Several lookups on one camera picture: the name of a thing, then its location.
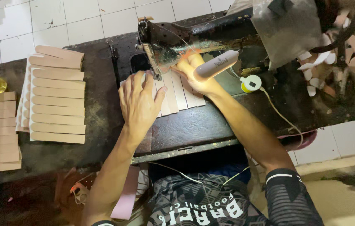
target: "hand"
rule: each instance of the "hand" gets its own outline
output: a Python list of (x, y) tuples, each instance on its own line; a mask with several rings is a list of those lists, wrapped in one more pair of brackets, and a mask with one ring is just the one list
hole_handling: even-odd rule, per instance
[(177, 71), (183, 75), (191, 87), (193, 87), (197, 92), (208, 96), (222, 89), (222, 87), (214, 78), (211, 78), (206, 82), (199, 82), (194, 78), (193, 72), (201, 64), (204, 64), (204, 60), (202, 59), (201, 55), (193, 54), (187, 59), (181, 59), (179, 63), (177, 63), (175, 66), (172, 66), (172, 70)]
[(124, 129), (127, 130), (131, 143), (137, 146), (157, 118), (167, 91), (165, 86), (160, 88), (153, 100), (151, 93), (154, 77), (147, 71), (146, 81), (141, 85), (143, 75), (143, 71), (130, 75), (119, 89), (120, 106), (125, 119)]

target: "man's right hand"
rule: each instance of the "man's right hand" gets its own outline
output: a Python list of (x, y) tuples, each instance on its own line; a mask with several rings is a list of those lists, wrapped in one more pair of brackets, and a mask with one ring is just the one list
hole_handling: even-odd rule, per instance
[(172, 69), (183, 75), (191, 87), (203, 95), (209, 96), (223, 89), (214, 78), (211, 78), (206, 82), (199, 82), (194, 78), (193, 72), (201, 64), (204, 64), (204, 60), (202, 59), (201, 55), (193, 54), (187, 59), (181, 59), (179, 63), (177, 63), (175, 66), (172, 66)]

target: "forearm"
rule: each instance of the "forearm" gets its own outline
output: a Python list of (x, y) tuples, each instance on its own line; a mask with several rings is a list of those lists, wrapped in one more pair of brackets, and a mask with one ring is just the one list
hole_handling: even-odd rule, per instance
[(129, 171), (130, 162), (138, 144), (132, 143), (129, 131), (123, 127), (115, 147), (105, 160), (90, 190), (84, 208), (83, 225), (109, 218), (119, 200)]
[(290, 156), (276, 136), (222, 87), (207, 96), (225, 116), (246, 151), (267, 169), (267, 173), (276, 168), (295, 170)]

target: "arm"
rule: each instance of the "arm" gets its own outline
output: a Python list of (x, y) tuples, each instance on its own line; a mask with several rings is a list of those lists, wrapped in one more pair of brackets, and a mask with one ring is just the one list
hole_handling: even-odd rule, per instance
[(110, 214), (122, 193), (133, 154), (161, 109), (166, 87), (162, 87), (153, 100), (153, 76), (147, 72), (146, 82), (141, 86), (143, 74), (140, 71), (130, 75), (119, 89), (125, 125), (92, 185), (84, 207), (82, 225), (110, 220)]
[(231, 97), (214, 79), (201, 83), (194, 79), (196, 67), (203, 64), (200, 54), (181, 60), (175, 70), (186, 76), (189, 84), (206, 95), (219, 108), (228, 121), (236, 138), (246, 151), (266, 168), (266, 173), (277, 168), (295, 170), (290, 156), (275, 135), (243, 105)]

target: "wire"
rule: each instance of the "wire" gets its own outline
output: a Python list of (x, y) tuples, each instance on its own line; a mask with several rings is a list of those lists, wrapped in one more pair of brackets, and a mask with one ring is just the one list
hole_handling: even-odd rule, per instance
[(230, 72), (232, 72), (238, 79), (240, 79), (240, 76), (236, 74), (235, 70), (233, 69), (233, 65), (229, 68)]
[(287, 120), (283, 115), (281, 115), (281, 113), (279, 113), (279, 111), (275, 108), (274, 104), (271, 101), (270, 95), (268, 95), (267, 91), (264, 89), (264, 87), (260, 87), (260, 90), (263, 91), (265, 93), (265, 95), (267, 95), (268, 100), (270, 101), (270, 104), (272, 105), (272, 107), (274, 108), (274, 110), (278, 113), (279, 116), (281, 116), (281, 118), (283, 118), (289, 125), (291, 125), (293, 128), (295, 128), (299, 134), (301, 135), (301, 142), (298, 145), (298, 147), (300, 147), (303, 144), (303, 134), (302, 132), (295, 126), (293, 125), (289, 120)]
[(167, 167), (167, 166), (164, 166), (164, 165), (159, 164), (159, 163), (156, 163), (156, 162), (149, 162), (149, 163), (152, 163), (152, 164), (157, 164), (157, 165), (160, 165), (160, 166), (166, 167), (166, 168), (168, 168), (168, 169), (171, 169), (171, 170), (173, 170), (173, 171), (176, 171), (176, 172), (180, 173), (180, 174), (181, 174), (181, 175), (183, 175), (185, 178), (187, 178), (187, 179), (189, 179), (189, 180), (191, 180), (191, 181), (194, 181), (194, 182), (197, 182), (197, 183), (200, 183), (200, 184), (204, 184), (203, 182), (196, 181), (196, 180), (194, 180), (194, 179), (192, 179), (192, 178), (190, 178), (190, 177), (186, 176), (184, 173), (182, 173), (182, 172), (180, 172), (180, 171), (177, 171), (177, 170), (175, 170), (174, 168)]
[(229, 180), (227, 180), (225, 183), (223, 183), (222, 186), (224, 186), (226, 183), (230, 182), (230, 180), (232, 180), (233, 178), (235, 178), (237, 175), (243, 173), (243, 172), (244, 172), (245, 170), (247, 170), (248, 168), (249, 168), (249, 167), (244, 168), (244, 169), (242, 170), (242, 172), (240, 172), (240, 173), (236, 174), (235, 176), (229, 178)]

